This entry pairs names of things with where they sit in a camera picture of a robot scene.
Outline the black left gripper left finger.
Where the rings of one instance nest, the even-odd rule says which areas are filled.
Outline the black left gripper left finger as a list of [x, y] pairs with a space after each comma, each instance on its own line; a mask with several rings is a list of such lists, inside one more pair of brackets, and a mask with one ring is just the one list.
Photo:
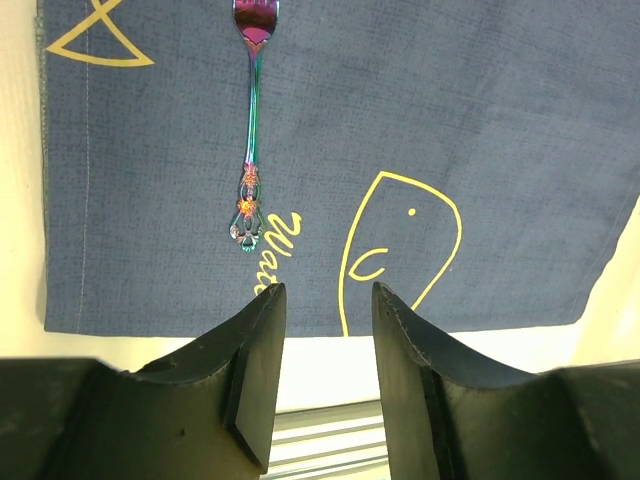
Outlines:
[[257, 479], [269, 464], [287, 295], [136, 372], [91, 358], [1, 363], [5, 479]]

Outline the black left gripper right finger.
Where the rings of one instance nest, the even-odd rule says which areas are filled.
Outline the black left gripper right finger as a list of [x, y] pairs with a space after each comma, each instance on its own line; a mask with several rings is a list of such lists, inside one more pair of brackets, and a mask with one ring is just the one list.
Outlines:
[[639, 365], [531, 374], [372, 287], [372, 325], [395, 479], [635, 479]]

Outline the iridescent purple fork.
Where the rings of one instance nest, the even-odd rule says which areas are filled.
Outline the iridescent purple fork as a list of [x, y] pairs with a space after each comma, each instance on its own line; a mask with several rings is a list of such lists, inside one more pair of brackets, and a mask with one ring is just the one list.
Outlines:
[[232, 2], [237, 31], [247, 47], [249, 58], [249, 107], [245, 157], [237, 188], [236, 211], [229, 226], [231, 238], [245, 252], [252, 252], [262, 237], [262, 187], [258, 167], [258, 118], [262, 54], [273, 36], [280, 13], [280, 2], [250, 0]]

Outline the blue fish placemat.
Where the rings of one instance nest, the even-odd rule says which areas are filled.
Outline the blue fish placemat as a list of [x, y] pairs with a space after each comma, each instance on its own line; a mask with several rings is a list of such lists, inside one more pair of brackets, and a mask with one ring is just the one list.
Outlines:
[[197, 336], [271, 283], [295, 337], [387, 284], [450, 332], [576, 322], [639, 195], [635, 1], [284, 1], [262, 238], [231, 238], [248, 55], [228, 1], [43, 1], [45, 328]]

